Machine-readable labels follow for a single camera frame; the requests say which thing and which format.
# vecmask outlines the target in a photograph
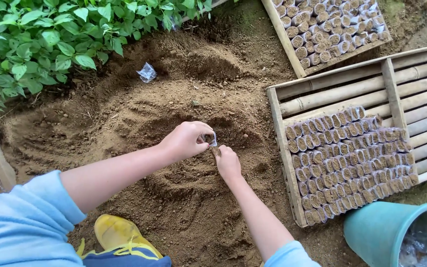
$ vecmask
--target dirt ground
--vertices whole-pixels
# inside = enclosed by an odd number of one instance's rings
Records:
[[[334,67],[427,46],[427,2],[383,0],[393,41]],[[49,88],[0,119],[3,150],[18,182],[159,143],[185,120],[210,124],[240,156],[253,190],[323,267],[366,264],[347,246],[343,216],[299,228],[292,219],[265,87],[295,79],[260,0],[229,1],[212,21],[124,46],[95,73]],[[149,84],[134,70],[149,62]],[[427,183],[388,200],[427,202]],[[256,267],[261,257],[209,151],[156,172],[116,194],[69,234],[101,250],[93,232],[104,213],[134,221],[173,266]]]

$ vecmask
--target plastic bucket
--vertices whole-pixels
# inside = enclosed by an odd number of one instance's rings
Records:
[[[371,267],[398,267],[401,243],[414,221],[427,233],[427,203],[378,201],[351,212],[343,232],[350,248]]]

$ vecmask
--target green plant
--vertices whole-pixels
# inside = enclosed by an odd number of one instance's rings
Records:
[[[0,110],[8,97],[67,81],[73,65],[96,69],[110,51],[123,55],[126,38],[182,16],[211,10],[212,0],[0,0]]]

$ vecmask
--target light blue sweater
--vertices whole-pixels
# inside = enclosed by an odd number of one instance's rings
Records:
[[[59,173],[47,173],[0,194],[0,266],[83,265],[67,243],[67,234],[86,215],[68,195]],[[265,264],[278,266],[320,267],[297,241],[279,249]]]

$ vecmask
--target yellow boot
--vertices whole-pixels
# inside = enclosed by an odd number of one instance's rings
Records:
[[[120,247],[130,242],[142,243],[149,246],[158,258],[163,258],[161,253],[141,235],[134,222],[118,216],[103,214],[96,220],[94,228],[98,242],[105,250]]]

